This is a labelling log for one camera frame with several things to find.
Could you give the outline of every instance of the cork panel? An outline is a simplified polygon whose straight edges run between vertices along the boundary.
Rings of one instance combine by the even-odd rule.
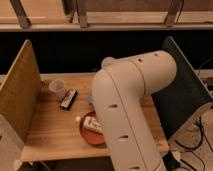
[[[26,40],[0,86],[0,114],[23,141],[41,84],[32,44]]]

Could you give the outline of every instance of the orange bowl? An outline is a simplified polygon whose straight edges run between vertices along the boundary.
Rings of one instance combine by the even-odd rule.
[[[105,143],[104,136],[102,134],[98,134],[96,132],[87,130],[83,127],[84,120],[86,116],[91,116],[96,118],[95,111],[89,112],[80,121],[79,131],[81,136],[85,139],[85,141],[91,145],[103,145]]]

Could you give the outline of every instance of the plastic cup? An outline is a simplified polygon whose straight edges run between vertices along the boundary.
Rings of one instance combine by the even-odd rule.
[[[49,90],[55,94],[58,101],[62,101],[66,95],[65,82],[63,80],[53,80],[49,84]]]

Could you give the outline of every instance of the wooden tabletop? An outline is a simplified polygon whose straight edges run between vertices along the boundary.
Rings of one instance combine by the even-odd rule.
[[[67,89],[74,88],[78,91],[70,111],[60,109],[56,97],[49,92],[48,85],[53,78],[43,81],[21,155],[23,162],[109,156],[106,147],[89,145],[81,137],[79,124],[75,122],[76,116],[84,116],[94,110],[87,102],[87,97],[91,95],[92,78],[93,76],[60,77],[65,81]],[[169,147],[151,97],[145,98],[142,106],[157,148],[164,155]]]

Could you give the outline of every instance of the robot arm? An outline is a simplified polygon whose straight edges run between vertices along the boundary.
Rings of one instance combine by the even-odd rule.
[[[166,170],[140,100],[169,85],[176,75],[164,51],[103,62],[94,77],[92,96],[116,171]]]

